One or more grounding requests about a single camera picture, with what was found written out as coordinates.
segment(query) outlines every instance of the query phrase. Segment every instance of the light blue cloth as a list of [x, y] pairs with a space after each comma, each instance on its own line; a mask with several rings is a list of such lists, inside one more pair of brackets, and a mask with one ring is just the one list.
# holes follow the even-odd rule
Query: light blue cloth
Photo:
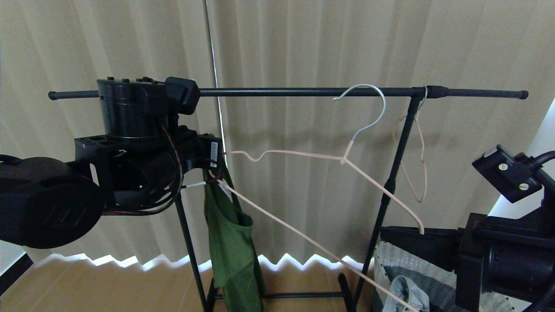
[[[415, 309], [420, 311], [430, 311], [430, 298], [428, 295], [413, 282], [410, 278], [404, 276], [397, 276], [391, 282], [389, 291], [401, 298]], [[410, 311], [404, 305], [395, 301], [392, 297], [388, 296], [385, 300], [384, 309], [382, 312], [408, 312]]]

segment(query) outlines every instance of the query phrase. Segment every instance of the beige curtain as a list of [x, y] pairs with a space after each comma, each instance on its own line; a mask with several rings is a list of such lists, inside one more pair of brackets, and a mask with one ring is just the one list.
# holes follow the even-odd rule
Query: beige curtain
[[[471, 167], [495, 144], [525, 150], [554, 97], [555, 3], [551, 1], [63, 1], [1, 2], [2, 153], [73, 159], [73, 138], [103, 133], [96, 99], [50, 101], [50, 90], [96, 88], [105, 76], [177, 76], [213, 87], [382, 87], [527, 89], [526, 101], [429, 100], [420, 121], [426, 142], [428, 196], [412, 197], [403, 176], [399, 198], [427, 227], [462, 225], [487, 212], [498, 193]], [[182, 123], [219, 132], [216, 101], [201, 100]], [[374, 120], [377, 99], [222, 98], [228, 150], [268, 148], [342, 155], [353, 133]], [[391, 131], [408, 99], [389, 98], [379, 124], [362, 133], [350, 159], [385, 182], [395, 145]], [[413, 132], [405, 164], [421, 190], [420, 144]], [[327, 248], [358, 261], [366, 251], [381, 194], [349, 168], [326, 160], [272, 155], [259, 163], [228, 157], [239, 191]], [[198, 172], [185, 176], [201, 179]], [[183, 192], [199, 261], [208, 259], [201, 188]], [[304, 262], [316, 250], [244, 205], [255, 221], [257, 251]], [[388, 225], [414, 225], [396, 204]], [[104, 217], [79, 241], [51, 252], [186, 254], [174, 209], [153, 217]]]

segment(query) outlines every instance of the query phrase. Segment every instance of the black baseboard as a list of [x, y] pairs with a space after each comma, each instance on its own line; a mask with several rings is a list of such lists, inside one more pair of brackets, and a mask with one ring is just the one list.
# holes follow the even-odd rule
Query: black baseboard
[[10, 268], [0, 276], [0, 295], [2, 295], [18, 278], [33, 265], [27, 254], [21, 256]]

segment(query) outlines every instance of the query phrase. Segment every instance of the rack bottom bar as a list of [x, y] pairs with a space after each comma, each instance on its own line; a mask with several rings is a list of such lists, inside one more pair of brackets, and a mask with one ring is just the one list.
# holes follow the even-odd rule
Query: rack bottom bar
[[[329, 293], [282, 293], [282, 294], [267, 294], [263, 298], [265, 299], [277, 299], [277, 298], [334, 298], [334, 297], [344, 297], [345, 294], [341, 291], [331, 291]], [[214, 295], [214, 299], [221, 300], [223, 295]]]

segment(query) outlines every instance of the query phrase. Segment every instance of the clothing tag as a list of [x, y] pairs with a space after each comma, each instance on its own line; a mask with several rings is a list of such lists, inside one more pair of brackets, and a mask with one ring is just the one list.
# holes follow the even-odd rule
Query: clothing tag
[[233, 201], [233, 199], [231, 198], [231, 191], [227, 187], [225, 187], [225, 186], [223, 186], [219, 183], [218, 183], [218, 185], [220, 186], [221, 190], [224, 191], [225, 195], [227, 195], [229, 197], [229, 200]]
[[[210, 159], [217, 162], [218, 161], [218, 143], [212, 142], [210, 143]], [[210, 163], [210, 167], [217, 167], [218, 165], [215, 163]]]

